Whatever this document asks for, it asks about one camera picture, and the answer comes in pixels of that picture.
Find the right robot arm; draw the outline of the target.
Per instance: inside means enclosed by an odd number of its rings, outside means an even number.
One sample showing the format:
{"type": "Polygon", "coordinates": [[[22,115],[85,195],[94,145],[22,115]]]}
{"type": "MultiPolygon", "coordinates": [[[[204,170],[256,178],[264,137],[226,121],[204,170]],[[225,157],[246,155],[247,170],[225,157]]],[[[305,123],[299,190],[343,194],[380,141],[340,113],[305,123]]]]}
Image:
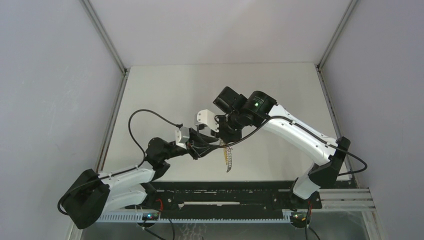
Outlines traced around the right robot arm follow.
{"type": "Polygon", "coordinates": [[[255,127],[282,137],[312,159],[313,165],[290,190],[289,203],[293,207],[302,208],[317,190],[330,188],[336,182],[350,146],[347,138],[335,139],[320,133],[259,90],[245,97],[226,86],[213,104],[224,112],[216,118],[215,134],[224,143],[241,142],[243,128],[255,127]]]}

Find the metal keyring with small rings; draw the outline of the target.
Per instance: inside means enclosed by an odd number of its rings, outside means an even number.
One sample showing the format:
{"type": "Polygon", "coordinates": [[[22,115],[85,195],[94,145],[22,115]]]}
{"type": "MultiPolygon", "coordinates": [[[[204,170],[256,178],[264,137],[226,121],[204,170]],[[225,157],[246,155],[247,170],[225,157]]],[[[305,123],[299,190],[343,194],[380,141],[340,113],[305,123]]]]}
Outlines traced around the metal keyring with small rings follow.
{"type": "Polygon", "coordinates": [[[226,164],[226,173],[229,173],[232,170],[232,166],[233,166],[232,148],[231,147],[224,147],[223,153],[224,153],[224,160],[225,160],[225,164],[226,164]]]}

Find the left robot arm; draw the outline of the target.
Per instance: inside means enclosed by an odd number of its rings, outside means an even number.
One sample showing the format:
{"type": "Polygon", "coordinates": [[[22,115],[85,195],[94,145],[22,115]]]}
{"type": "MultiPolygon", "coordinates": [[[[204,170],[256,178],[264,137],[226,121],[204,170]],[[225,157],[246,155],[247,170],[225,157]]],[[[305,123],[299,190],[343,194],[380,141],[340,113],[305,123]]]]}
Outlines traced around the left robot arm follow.
{"type": "Polygon", "coordinates": [[[157,189],[152,182],[170,168],[167,160],[189,154],[194,160],[212,151],[208,144],[218,141],[218,133],[205,135],[193,128],[182,127],[174,141],[152,138],[140,164],[113,172],[83,171],[59,199],[60,213],[71,218],[78,229],[85,229],[104,214],[127,206],[153,207],[157,189]]]}

